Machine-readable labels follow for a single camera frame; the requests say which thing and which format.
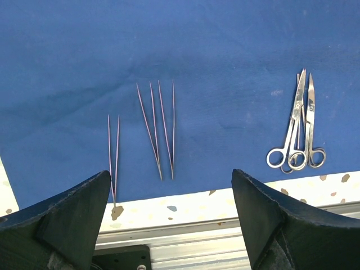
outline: blue fabric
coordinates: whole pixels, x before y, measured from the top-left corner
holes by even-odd
[[[121,117],[118,201],[229,188],[234,168],[262,182],[360,169],[357,0],[0,7],[0,155],[20,208],[108,169],[108,113],[113,142]],[[284,144],[302,68],[314,78],[314,147],[327,160],[285,175],[266,154]],[[161,182],[136,82],[149,119],[149,80],[162,82],[171,125],[172,79],[175,181],[155,91]]]

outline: scissors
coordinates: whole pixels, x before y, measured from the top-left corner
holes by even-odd
[[[304,151],[299,150],[299,133],[301,117],[304,117],[304,90],[305,90],[306,70],[303,69],[298,79],[298,85],[296,88],[296,95],[294,99],[294,105],[292,107],[292,113],[290,116],[289,128],[287,130],[285,144],[283,148],[274,148],[268,153],[266,162],[271,168],[281,168],[285,173],[291,173],[294,170],[302,170],[307,164],[313,168],[322,166],[326,160],[326,152],[322,148],[312,149],[313,147],[313,134],[314,134],[314,119],[315,119],[315,93],[313,79],[310,74],[309,88],[308,88],[308,104],[307,114],[305,120],[305,148]],[[295,140],[298,137],[298,149],[295,149]],[[290,167],[290,171],[284,171],[282,166],[285,163],[287,152],[289,151],[289,157],[287,163]],[[272,164],[270,162],[270,156],[274,152],[280,152],[282,159],[278,164]],[[313,155],[320,153],[322,160],[319,163],[313,161]],[[302,156],[303,161],[297,164],[298,157]]]

